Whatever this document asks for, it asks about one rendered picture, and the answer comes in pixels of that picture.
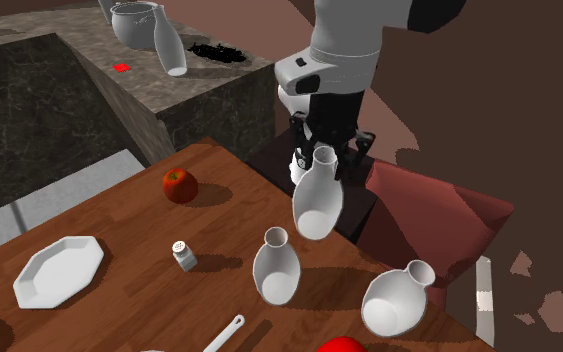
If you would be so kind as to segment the red round fruit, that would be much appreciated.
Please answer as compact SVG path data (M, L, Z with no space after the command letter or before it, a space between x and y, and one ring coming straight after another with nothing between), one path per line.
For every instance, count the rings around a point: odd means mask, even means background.
M367 347L348 336L332 338L322 344L316 352L368 352Z

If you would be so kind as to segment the red apple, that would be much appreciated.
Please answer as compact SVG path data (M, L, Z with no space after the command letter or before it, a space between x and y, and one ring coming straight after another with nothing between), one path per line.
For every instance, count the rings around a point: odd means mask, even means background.
M164 175L162 188L165 196L178 204L188 203L194 200L198 194L196 178L188 171L180 168L173 168Z

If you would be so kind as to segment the white octagonal plate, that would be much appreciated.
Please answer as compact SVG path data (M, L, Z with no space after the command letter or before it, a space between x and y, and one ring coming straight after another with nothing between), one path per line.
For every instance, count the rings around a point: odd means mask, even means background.
M36 252L13 282L21 309L53 309L87 287L104 258L93 236L65 236Z

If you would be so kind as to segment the white slim bottle vase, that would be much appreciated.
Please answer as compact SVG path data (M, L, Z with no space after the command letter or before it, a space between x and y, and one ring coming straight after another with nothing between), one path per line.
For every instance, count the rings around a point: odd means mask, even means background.
M157 5L153 13L154 43L161 65L168 75L182 76L187 72L187 62L181 38L169 22L163 5Z

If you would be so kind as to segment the white salt shaker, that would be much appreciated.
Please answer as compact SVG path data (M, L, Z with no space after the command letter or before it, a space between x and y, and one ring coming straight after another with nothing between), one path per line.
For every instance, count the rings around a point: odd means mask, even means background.
M185 272L188 272L197 264L197 259L194 253L184 241L176 241L172 245L172 253L180 267Z

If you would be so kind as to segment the white round vase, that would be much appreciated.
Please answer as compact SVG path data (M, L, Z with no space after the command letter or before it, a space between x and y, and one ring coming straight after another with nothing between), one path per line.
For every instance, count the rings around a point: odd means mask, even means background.
M367 329L384 338L415 328L427 306L427 288L434 283L433 268L412 260L404 270L392 269L378 275L366 290L361 317Z

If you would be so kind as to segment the dark marble counter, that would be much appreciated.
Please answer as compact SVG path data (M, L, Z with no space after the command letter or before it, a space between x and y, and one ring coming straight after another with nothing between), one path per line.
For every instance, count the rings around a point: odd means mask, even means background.
M0 17L0 207L124 149L144 166L207 136L240 159L261 150L275 136L273 65L245 56L192 53L172 77L95 3Z

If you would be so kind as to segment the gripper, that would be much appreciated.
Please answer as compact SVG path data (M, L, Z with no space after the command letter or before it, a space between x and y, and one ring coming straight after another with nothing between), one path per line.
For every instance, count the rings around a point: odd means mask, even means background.
M350 94L312 94L307 118L301 112L295 112L289 118L294 147L301 153L312 153L314 141L336 146L334 150L338 158L335 173L337 181L345 174L355 173L376 139L374 133L357 130L363 97L364 91ZM306 134L307 126L311 136ZM350 158L347 156L347 142L354 137L357 152Z

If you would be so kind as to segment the white pot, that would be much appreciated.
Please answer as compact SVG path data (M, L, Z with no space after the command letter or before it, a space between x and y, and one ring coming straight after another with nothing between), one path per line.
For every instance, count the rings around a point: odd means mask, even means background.
M149 49L154 47L155 15L154 2L121 2L111 9L112 27L115 35L129 48Z

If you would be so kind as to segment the white spoon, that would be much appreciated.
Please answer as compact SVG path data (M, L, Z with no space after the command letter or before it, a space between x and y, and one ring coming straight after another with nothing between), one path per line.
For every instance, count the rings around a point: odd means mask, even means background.
M217 352L245 323L243 315L236 315L233 320L204 348L203 352Z

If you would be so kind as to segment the white tall vase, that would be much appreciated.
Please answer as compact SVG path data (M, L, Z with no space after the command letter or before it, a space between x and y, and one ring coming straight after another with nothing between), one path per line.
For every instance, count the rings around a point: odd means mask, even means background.
M296 229L310 240L321 240L334 229L343 208L343 187L335 179L337 155L330 146L313 152L312 166L295 187L292 207Z
M253 279L263 300L270 305L285 305L295 294L301 275L299 258L281 227L271 227L265 243L253 262Z

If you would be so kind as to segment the black flat ragged thing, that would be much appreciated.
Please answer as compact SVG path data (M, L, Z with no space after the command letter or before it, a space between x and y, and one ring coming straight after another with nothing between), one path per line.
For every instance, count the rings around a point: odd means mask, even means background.
M223 63L245 62L247 60L247 57L241 50L232 47L226 47L222 44L212 46L208 44L194 43L189 48L189 51L199 57L208 58Z

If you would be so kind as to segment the wooden table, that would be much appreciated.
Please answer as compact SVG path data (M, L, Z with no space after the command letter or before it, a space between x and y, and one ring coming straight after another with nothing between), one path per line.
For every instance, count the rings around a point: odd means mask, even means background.
M185 204L164 194L173 168L198 182ZM290 237L302 267L294 298L266 304L252 265L265 231L294 227L291 200L210 139L204 139L0 246L0 352L201 352L236 315L245 324L221 352L316 352L350 336L369 352L493 352L436 306L394 339L371 334L360 307L381 272L339 234ZM105 257L93 281L53 310L24 310L13 282L30 257L64 236L94 236ZM172 253L184 241L197 264Z

